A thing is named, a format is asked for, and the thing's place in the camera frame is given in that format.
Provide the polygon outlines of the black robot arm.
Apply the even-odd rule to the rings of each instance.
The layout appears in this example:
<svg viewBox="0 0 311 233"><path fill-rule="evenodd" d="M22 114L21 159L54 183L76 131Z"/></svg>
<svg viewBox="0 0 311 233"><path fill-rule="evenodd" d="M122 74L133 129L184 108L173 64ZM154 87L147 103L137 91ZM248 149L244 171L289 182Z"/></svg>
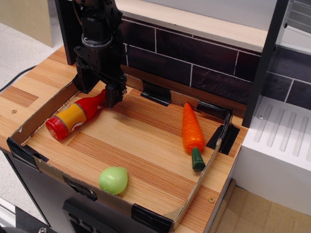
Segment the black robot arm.
<svg viewBox="0 0 311 233"><path fill-rule="evenodd" d="M126 93L121 62L128 52L119 29L122 12L113 0L74 0L72 6L82 27L82 45L74 48L77 86L88 93L98 81L105 83L106 105L112 108Z"/></svg>

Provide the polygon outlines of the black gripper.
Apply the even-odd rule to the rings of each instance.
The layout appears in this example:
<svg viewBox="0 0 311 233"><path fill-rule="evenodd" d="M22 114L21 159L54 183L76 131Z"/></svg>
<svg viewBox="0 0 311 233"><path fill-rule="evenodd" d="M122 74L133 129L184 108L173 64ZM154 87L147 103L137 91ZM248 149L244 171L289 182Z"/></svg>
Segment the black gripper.
<svg viewBox="0 0 311 233"><path fill-rule="evenodd" d="M74 52L77 55L77 75L73 81L78 90L88 94L98 81L102 81L107 84L107 107L112 108L121 102L127 81L121 69L123 58L127 55L123 41L113 41L100 49L76 46Z"/></svg>

